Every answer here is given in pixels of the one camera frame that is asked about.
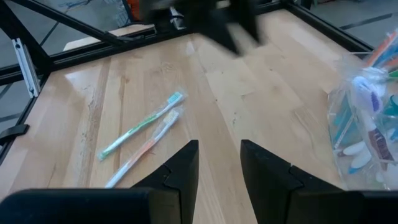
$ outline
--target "wooden tabletop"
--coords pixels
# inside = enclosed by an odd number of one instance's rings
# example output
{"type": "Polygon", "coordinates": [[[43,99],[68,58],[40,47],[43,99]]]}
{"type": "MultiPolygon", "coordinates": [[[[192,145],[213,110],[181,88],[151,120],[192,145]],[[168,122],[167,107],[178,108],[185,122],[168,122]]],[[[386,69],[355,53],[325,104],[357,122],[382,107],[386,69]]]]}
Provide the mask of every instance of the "wooden tabletop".
{"type": "Polygon", "coordinates": [[[239,161],[250,139],[340,185],[327,129],[327,93],[346,50],[285,10],[259,16],[266,44],[234,57],[198,34],[53,73],[0,167],[0,198],[26,188],[104,187],[152,135],[152,124],[105,161],[96,154],[183,88],[185,112],[117,187],[130,187],[189,140],[200,143],[194,223],[255,223],[239,161]]]}

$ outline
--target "gray floor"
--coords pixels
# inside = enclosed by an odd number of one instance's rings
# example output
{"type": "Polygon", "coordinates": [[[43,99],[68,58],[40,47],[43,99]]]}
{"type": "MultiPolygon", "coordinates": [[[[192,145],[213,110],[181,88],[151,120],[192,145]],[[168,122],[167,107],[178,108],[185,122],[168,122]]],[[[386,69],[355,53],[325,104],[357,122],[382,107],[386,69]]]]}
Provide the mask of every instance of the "gray floor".
{"type": "MultiPolygon", "coordinates": [[[[107,3],[117,0],[92,0],[89,4],[68,9],[72,3],[84,0],[39,0],[54,9],[66,12],[89,25],[101,30],[117,29],[120,24],[117,13],[119,12],[117,3],[107,3]]],[[[11,9],[32,33],[35,39],[41,43],[49,31],[56,24],[55,21],[48,19],[36,12],[32,12],[22,6],[8,2],[11,9]]],[[[357,1],[332,1],[312,7],[311,11],[321,18],[341,27],[347,26],[366,19],[377,16],[398,12],[398,0],[362,0],[357,1]]],[[[346,31],[360,38],[361,40],[376,46],[386,36],[387,32],[398,26],[398,17],[391,17],[370,24],[356,26],[346,31]]],[[[73,30],[63,24],[59,24],[53,30],[48,39],[44,42],[43,48],[48,54],[61,52],[66,43],[86,37],[85,34],[73,30]]],[[[17,62],[11,41],[0,30],[0,67],[12,65],[17,62]]],[[[5,86],[0,86],[0,96],[5,86]]],[[[10,126],[15,125],[17,116],[25,108],[29,96],[23,82],[12,84],[9,90],[0,97],[0,132],[10,126]],[[4,117],[13,119],[1,122],[4,117]]]]}

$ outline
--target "wooden table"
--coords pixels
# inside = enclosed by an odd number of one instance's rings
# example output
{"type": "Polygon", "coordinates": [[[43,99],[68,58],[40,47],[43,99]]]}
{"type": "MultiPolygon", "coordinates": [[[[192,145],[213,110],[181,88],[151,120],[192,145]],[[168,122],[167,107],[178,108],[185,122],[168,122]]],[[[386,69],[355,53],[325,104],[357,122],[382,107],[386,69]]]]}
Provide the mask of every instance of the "wooden table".
{"type": "Polygon", "coordinates": [[[99,162],[96,154],[178,87],[185,113],[118,187],[150,174],[191,139],[200,142],[194,223],[255,223],[239,161],[250,139],[340,186],[328,137],[327,93],[346,50],[285,10],[259,17],[266,44],[236,58],[198,34],[52,74],[0,167],[0,197],[26,188],[103,187],[156,124],[99,162]]]}

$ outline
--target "black metal frame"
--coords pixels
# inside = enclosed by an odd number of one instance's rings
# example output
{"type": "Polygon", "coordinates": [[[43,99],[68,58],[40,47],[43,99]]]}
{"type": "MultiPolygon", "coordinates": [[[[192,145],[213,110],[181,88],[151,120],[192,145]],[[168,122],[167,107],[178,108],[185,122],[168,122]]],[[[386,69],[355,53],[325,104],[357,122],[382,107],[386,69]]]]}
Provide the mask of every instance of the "black metal frame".
{"type": "MultiPolygon", "coordinates": [[[[4,20],[3,16],[3,5],[6,5],[5,0],[0,0],[0,14],[2,14],[2,19],[4,20]]],[[[37,73],[42,76],[41,86],[43,87],[45,81],[48,79],[51,72],[56,70],[72,67],[75,65],[79,65],[82,63],[90,62],[93,60],[97,60],[103,57],[108,57],[110,55],[119,54],[121,52],[125,52],[128,50],[136,49],[139,47],[147,46],[150,44],[154,44],[157,42],[161,42],[164,40],[173,39],[176,37],[180,37],[183,35],[191,34],[192,31],[185,29],[185,30],[157,30],[156,27],[145,29],[139,32],[135,32],[132,34],[127,34],[121,37],[116,37],[108,32],[103,32],[98,30],[88,24],[85,24],[81,21],[78,21],[66,14],[58,12],[54,9],[51,9],[43,4],[35,2],[33,0],[10,0],[17,4],[20,4],[24,7],[27,7],[35,12],[38,12],[44,16],[47,16],[51,19],[59,21],[66,26],[72,27],[78,31],[86,33],[94,38],[102,40],[101,42],[86,45],[83,47],[79,47],[72,50],[67,50],[65,52],[61,52],[59,54],[51,55],[48,58],[46,54],[43,54],[43,51],[38,43],[34,40],[31,34],[27,31],[27,29],[22,25],[22,23],[17,19],[17,17],[11,12],[8,11],[8,18],[12,18],[12,22],[14,26],[17,26],[18,29],[15,29],[13,33],[11,33],[9,26],[4,22],[1,23],[0,27],[5,29],[5,32],[9,32],[10,38],[13,37],[20,37],[22,41],[24,41],[29,48],[30,53],[32,54],[32,59],[34,60],[35,66],[38,68],[37,73]],[[46,62],[45,66],[40,65],[37,61],[39,57],[46,57],[44,62],[46,62]]],[[[336,43],[340,44],[342,47],[346,48],[350,52],[370,52],[373,50],[371,46],[368,44],[358,40],[357,38],[353,37],[352,35],[347,34],[345,31],[337,28],[330,23],[320,19],[319,17],[313,15],[308,9],[294,4],[291,0],[281,0],[280,2],[271,2],[269,3],[266,1],[265,4],[261,3],[257,6],[257,14],[264,14],[267,12],[276,11],[279,9],[286,9],[292,14],[296,15],[316,30],[319,30],[321,33],[328,36],[331,40],[335,41],[336,43]]],[[[5,85],[7,83],[16,82],[19,80],[23,80],[23,76],[21,70],[18,65],[11,65],[5,68],[0,68],[0,85],[5,85]]],[[[24,124],[27,115],[29,114],[30,110],[32,109],[36,98],[33,98],[29,101],[28,105],[26,106],[22,116],[19,118],[16,125],[24,124]]],[[[11,141],[5,143],[3,149],[0,151],[0,164],[2,160],[5,158],[9,148],[13,143],[13,139],[11,141]]]]}

